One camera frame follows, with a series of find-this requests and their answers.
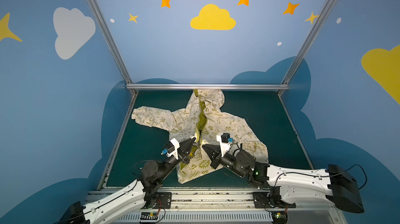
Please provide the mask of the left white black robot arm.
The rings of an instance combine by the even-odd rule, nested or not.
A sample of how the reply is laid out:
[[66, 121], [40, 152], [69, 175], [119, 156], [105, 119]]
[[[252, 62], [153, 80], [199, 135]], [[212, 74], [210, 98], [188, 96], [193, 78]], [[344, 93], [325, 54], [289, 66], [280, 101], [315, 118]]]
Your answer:
[[136, 180], [123, 189], [98, 201], [81, 205], [76, 202], [69, 206], [59, 224], [111, 224], [121, 216], [141, 209], [145, 206], [153, 206], [158, 197], [164, 180], [181, 163], [190, 162], [192, 146], [196, 137], [178, 142], [171, 139], [165, 144], [162, 154], [164, 160], [148, 160]]

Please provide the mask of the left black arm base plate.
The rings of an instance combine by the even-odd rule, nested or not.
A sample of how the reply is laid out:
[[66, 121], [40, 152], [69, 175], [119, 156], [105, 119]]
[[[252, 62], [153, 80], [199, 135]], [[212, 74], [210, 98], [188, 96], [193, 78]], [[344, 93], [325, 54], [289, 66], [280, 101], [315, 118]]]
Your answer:
[[172, 202], [171, 192], [155, 193], [154, 195], [145, 198], [144, 208], [170, 209], [171, 202]]

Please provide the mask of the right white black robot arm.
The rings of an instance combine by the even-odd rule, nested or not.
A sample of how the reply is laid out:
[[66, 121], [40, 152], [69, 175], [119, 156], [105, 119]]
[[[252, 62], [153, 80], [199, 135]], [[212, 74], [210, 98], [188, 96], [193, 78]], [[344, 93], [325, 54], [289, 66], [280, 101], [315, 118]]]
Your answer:
[[258, 162], [243, 148], [232, 154], [222, 152], [218, 145], [204, 144], [202, 149], [213, 169], [223, 166], [252, 187], [269, 191], [267, 203], [271, 207], [326, 202], [349, 213], [365, 211], [357, 180], [338, 165], [318, 170], [289, 169]]

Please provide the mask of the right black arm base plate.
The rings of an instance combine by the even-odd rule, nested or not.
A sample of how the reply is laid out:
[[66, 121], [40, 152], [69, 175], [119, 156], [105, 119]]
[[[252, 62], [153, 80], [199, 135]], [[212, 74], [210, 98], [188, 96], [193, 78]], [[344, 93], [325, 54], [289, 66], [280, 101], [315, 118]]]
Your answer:
[[284, 202], [277, 191], [253, 192], [252, 196], [255, 208], [296, 208], [295, 203]]

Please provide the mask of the cream green-lined hooded jacket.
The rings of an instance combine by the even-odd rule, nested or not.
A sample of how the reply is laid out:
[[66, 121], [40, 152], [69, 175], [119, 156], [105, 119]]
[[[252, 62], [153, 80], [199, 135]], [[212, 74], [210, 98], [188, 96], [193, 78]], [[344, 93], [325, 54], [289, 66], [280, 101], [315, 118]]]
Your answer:
[[156, 127], [169, 132], [170, 139], [183, 142], [196, 138], [197, 150], [190, 163], [177, 168], [178, 182], [181, 184], [210, 174], [214, 169], [202, 145], [217, 145], [217, 134], [229, 133], [235, 142], [243, 145], [245, 151], [256, 161], [267, 163], [268, 150], [245, 119], [221, 111], [225, 96], [222, 90], [195, 90], [186, 108], [176, 111], [141, 106], [134, 109], [131, 118], [139, 125]]

